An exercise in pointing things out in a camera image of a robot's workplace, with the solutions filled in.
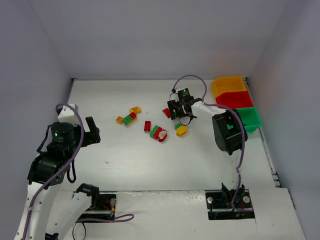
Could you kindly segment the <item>red sloped lego brick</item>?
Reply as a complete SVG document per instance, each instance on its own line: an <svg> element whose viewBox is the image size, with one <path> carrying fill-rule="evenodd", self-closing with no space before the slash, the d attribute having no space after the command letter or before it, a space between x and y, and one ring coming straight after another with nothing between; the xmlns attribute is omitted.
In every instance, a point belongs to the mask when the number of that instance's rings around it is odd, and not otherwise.
<svg viewBox="0 0 320 240"><path fill-rule="evenodd" d="M171 118L171 112L170 112L169 108L163 109L162 112L164 113L164 115L165 115L168 119Z"/></svg>

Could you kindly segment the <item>red long lego brick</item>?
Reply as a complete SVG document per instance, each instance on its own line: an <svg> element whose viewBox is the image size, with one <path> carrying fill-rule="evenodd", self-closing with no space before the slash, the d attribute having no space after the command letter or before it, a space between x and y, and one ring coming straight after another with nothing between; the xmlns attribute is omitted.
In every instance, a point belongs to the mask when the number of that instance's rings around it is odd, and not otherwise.
<svg viewBox="0 0 320 240"><path fill-rule="evenodd" d="M149 133L151 131L151 121L146 120L144 122L144 132Z"/></svg>

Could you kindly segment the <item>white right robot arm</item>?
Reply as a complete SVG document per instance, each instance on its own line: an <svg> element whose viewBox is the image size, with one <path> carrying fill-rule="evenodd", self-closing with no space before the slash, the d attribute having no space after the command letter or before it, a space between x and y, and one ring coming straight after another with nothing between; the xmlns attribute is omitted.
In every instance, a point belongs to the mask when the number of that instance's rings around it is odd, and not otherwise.
<svg viewBox="0 0 320 240"><path fill-rule="evenodd" d="M174 88L171 93L175 95L174 99L167 102L171 118L187 118L189 121L200 118L211 122L216 146L229 155L224 167L221 191L225 200L230 203L240 192L241 166L248 139L238 110L194 98L188 88Z"/></svg>

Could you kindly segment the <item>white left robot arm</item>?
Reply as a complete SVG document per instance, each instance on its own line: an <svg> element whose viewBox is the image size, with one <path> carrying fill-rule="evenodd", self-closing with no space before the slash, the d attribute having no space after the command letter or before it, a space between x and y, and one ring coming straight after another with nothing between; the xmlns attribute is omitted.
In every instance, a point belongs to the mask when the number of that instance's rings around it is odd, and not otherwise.
<svg viewBox="0 0 320 240"><path fill-rule="evenodd" d="M100 130L93 117L88 116L85 121L88 132L82 132L79 124L69 122L55 122L47 129L52 134L52 142L31 164L27 176L27 198L14 237L16 240L63 240L78 218L97 206L99 188L82 183L67 207L53 223L49 223L53 203L65 175L74 168L73 155L79 148L101 141Z"/></svg>

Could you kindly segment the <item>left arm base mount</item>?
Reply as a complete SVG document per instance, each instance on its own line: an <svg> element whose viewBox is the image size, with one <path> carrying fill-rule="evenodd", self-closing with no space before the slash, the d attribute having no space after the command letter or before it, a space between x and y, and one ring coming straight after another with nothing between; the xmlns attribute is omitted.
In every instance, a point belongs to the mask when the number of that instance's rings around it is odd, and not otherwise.
<svg viewBox="0 0 320 240"><path fill-rule="evenodd" d="M98 198L78 218L85 223L102 223L104 220L114 220L117 204L117 194L100 192Z"/></svg>

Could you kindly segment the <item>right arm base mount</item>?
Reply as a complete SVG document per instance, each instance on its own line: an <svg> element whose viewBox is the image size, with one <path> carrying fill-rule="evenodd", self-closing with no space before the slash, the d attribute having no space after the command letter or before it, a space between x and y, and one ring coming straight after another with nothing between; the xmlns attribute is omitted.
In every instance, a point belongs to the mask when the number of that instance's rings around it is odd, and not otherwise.
<svg viewBox="0 0 320 240"><path fill-rule="evenodd" d="M207 216L210 221L255 219L250 193L245 191L237 195L233 209L226 203L220 191L206 191Z"/></svg>

